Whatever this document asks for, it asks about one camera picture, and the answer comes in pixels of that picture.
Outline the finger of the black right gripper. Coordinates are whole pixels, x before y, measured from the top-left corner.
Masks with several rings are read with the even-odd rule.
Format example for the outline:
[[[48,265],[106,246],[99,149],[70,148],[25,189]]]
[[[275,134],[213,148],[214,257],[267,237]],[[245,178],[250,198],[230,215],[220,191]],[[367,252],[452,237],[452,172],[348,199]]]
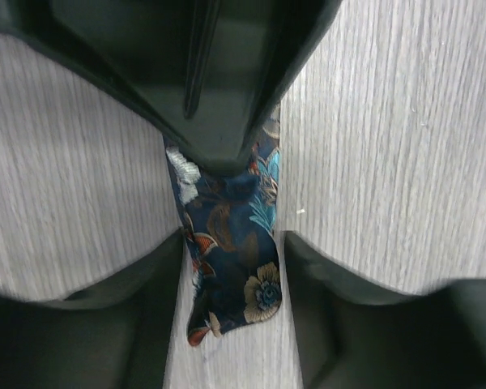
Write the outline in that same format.
[[[233,175],[339,2],[0,1],[0,32],[148,120],[197,165]]]

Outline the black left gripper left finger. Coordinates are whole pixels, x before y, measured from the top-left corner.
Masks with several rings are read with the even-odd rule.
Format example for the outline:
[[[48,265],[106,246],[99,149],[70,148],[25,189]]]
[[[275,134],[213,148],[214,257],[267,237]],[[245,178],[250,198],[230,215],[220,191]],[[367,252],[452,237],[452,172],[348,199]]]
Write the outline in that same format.
[[[0,294],[0,388],[161,388],[184,243],[180,232],[61,300]]]

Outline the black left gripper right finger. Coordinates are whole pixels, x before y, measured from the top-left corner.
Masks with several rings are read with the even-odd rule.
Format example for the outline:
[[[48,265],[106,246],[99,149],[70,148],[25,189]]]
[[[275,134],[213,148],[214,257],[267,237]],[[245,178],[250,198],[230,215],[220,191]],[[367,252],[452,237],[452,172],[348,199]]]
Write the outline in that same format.
[[[486,279],[409,295],[283,243],[304,387],[486,388]]]

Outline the navy floral silk tie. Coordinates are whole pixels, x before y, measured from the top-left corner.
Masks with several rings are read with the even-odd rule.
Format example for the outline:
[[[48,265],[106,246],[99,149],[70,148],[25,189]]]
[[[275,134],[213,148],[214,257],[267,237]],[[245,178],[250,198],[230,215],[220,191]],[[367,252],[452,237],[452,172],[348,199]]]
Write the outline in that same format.
[[[189,345],[273,317],[282,303],[274,239],[280,107],[263,123],[240,174],[214,176],[166,139],[168,171],[193,270]]]

